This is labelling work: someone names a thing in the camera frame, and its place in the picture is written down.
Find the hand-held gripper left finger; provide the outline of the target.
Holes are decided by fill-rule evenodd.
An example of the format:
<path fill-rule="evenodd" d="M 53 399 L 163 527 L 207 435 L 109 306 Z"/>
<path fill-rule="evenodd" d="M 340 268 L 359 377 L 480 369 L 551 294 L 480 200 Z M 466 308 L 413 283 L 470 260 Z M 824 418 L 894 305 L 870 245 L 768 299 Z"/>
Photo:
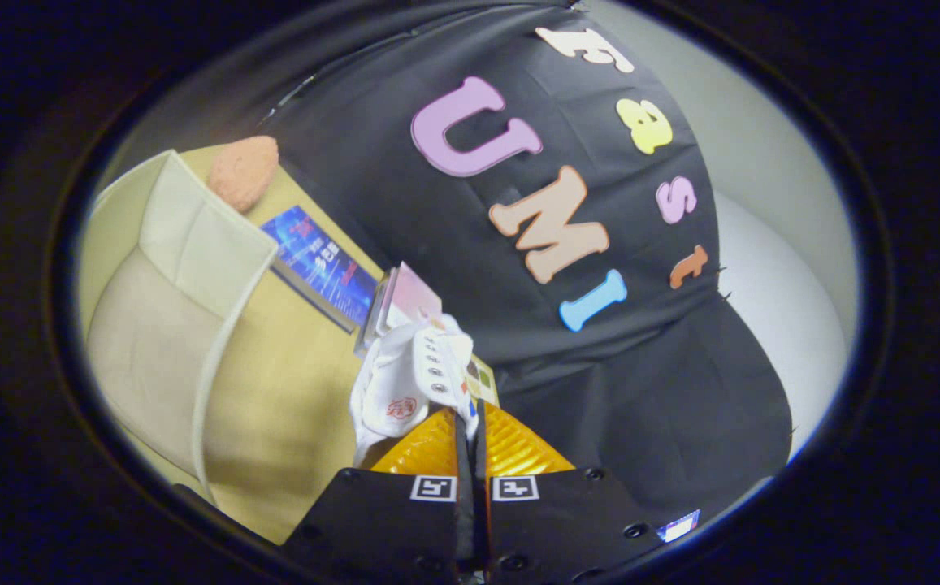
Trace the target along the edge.
<path fill-rule="evenodd" d="M 474 480 L 465 424 L 430 414 L 372 469 L 343 469 L 285 558 L 331 584 L 457 584 L 474 567 Z"/>

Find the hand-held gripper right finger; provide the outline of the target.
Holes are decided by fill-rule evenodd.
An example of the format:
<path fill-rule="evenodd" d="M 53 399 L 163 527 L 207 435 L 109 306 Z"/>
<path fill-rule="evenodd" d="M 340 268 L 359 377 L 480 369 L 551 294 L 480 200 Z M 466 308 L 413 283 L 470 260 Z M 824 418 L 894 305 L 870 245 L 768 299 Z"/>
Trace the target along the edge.
<path fill-rule="evenodd" d="M 663 547 L 603 467 L 573 466 L 495 405 L 479 405 L 474 471 L 486 584 L 595 584 Z"/>

